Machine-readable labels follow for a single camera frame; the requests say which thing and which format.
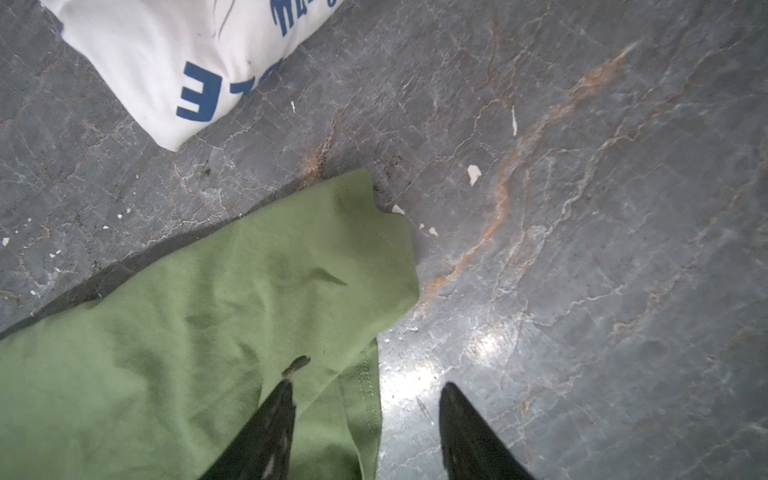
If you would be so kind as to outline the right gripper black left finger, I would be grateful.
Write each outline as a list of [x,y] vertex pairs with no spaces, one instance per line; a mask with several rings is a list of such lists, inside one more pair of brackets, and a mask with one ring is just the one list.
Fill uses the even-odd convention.
[[201,480],[287,479],[296,405],[282,380]]

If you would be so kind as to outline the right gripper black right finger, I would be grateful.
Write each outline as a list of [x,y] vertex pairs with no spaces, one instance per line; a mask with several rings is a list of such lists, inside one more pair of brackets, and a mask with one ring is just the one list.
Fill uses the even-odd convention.
[[453,382],[441,391],[439,431],[450,480],[534,479]]

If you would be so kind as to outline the green tank top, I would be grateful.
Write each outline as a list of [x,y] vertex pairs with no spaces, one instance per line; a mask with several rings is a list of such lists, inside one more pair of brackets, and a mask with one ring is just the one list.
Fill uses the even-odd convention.
[[197,479],[298,357],[293,479],[372,479],[377,336],[420,295],[409,221],[356,170],[1,343],[5,479]]

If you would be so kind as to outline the white tank top navy trim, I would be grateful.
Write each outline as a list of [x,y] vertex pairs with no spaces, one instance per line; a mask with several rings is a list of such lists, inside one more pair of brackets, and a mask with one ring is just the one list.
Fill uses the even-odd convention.
[[337,10],[336,1],[46,1],[155,143],[176,151],[229,113]]

